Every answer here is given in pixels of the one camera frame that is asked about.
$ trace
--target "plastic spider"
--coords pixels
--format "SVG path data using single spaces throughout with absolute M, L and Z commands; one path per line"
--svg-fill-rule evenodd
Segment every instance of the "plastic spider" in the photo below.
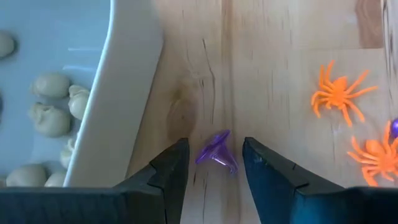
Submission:
M 348 89 L 346 89 L 347 87 L 346 76 L 339 77 L 333 83 L 329 81 L 331 68 L 333 67 L 334 62 L 335 61 L 332 60 L 329 63 L 328 70 L 326 71 L 325 74 L 325 79 L 323 79 L 325 68 L 323 67 L 323 65 L 321 65 L 320 75 L 319 75 L 320 76 L 319 87 L 322 90 L 325 90 L 326 92 L 316 91 L 312 95 L 311 105 L 313 106 L 313 111 L 318 116 L 318 118 L 320 118 L 321 114 L 319 113 L 318 110 L 320 103 L 326 103 L 326 108 L 328 108 L 329 110 L 331 109 L 332 105 L 336 106 L 339 110 L 343 112 L 344 119 L 346 120 L 348 126 L 351 127 L 353 124 L 347 112 L 347 106 L 348 106 L 358 114 L 362 122 L 365 122 L 365 117 L 363 116 L 362 112 L 349 99 L 355 98 L 364 93 L 377 89 L 377 86 L 372 86 L 370 88 L 366 88 L 364 90 L 350 94 L 355 89 L 355 87 L 357 87 L 365 79 L 366 75 L 369 73 L 369 70 L 363 72 L 362 75 L 354 82 L 354 84 L 352 84 Z M 325 98 L 317 99 L 317 96 L 325 96 Z
M 366 182 L 370 186 L 378 186 L 377 182 L 373 178 L 373 176 L 375 176 L 377 173 L 381 173 L 385 179 L 390 181 L 394 181 L 394 179 L 389 176 L 387 172 L 392 172 L 398 176 L 398 170 L 396 168 L 398 163 L 396 151 L 396 147 L 398 146 L 398 138 L 395 138 L 391 146 L 389 145 L 388 140 L 390 138 L 390 126 L 391 122 L 389 121 L 384 128 L 384 139 L 382 143 L 379 143 L 377 140 L 366 140 L 366 152 L 359 148 L 354 136 L 351 138 L 351 143 L 355 151 L 363 158 L 360 158 L 353 152 L 347 152 L 347 154 L 350 155 L 354 160 L 365 164 L 365 166 L 362 167 L 362 173 Z

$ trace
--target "wooden surface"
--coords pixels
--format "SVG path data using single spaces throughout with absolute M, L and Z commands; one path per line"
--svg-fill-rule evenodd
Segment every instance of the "wooden surface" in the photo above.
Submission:
M 246 180 L 245 136 L 344 187 L 366 185 L 348 157 L 355 135 L 380 139 L 398 116 L 394 0 L 155 0 L 165 44 L 128 175 L 178 138 L 189 137 L 191 161 L 181 223 L 259 223 Z M 310 97 L 321 64 L 336 60 L 334 80 L 377 91 L 354 99 L 366 123 L 350 112 L 325 110 Z M 206 138 L 231 129 L 229 147 L 240 170 L 194 158 Z M 383 186 L 395 183 L 377 178 Z

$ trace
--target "wood grain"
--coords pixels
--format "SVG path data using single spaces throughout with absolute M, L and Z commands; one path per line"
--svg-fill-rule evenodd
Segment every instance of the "wood grain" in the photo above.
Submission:
M 392 0 L 156 0 L 165 44 L 127 176 L 180 137 L 189 137 L 191 160 L 181 223 L 259 223 L 241 146 L 246 136 L 344 187 L 366 185 L 346 155 L 349 138 L 379 139 L 398 116 L 396 30 Z M 371 73 L 354 99 L 366 117 L 321 109 L 321 64 L 336 60 L 331 79 L 349 83 Z M 231 129 L 228 147 L 237 175 L 212 161 L 196 165 L 205 140 Z M 377 178 L 383 186 L 394 183 Z

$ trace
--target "white plastic container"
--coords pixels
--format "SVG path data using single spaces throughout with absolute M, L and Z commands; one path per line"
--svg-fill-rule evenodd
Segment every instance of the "white plastic container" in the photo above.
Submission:
M 5 1 L 0 30 L 17 43 L 0 59 L 0 175 L 31 163 L 63 169 L 60 152 L 76 138 L 65 186 L 122 181 L 163 44 L 151 1 Z M 36 102 L 68 111 L 68 98 L 31 94 L 32 82 L 48 72 L 90 91 L 83 120 L 74 119 L 72 131 L 60 138 L 37 133 L 27 115 Z

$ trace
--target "purple object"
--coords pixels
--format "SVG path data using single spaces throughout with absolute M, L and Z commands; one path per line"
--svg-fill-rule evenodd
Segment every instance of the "purple object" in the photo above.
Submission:
M 238 163 L 226 147 L 225 143 L 230 132 L 230 130 L 222 130 L 214 134 L 207 142 L 206 146 L 201 150 L 195 163 L 199 164 L 206 159 L 214 159 L 216 162 L 219 162 L 224 166 L 228 166 L 232 174 L 236 173 L 238 171 Z
M 393 138 L 398 137 L 398 119 L 395 119 L 391 123 L 391 136 Z

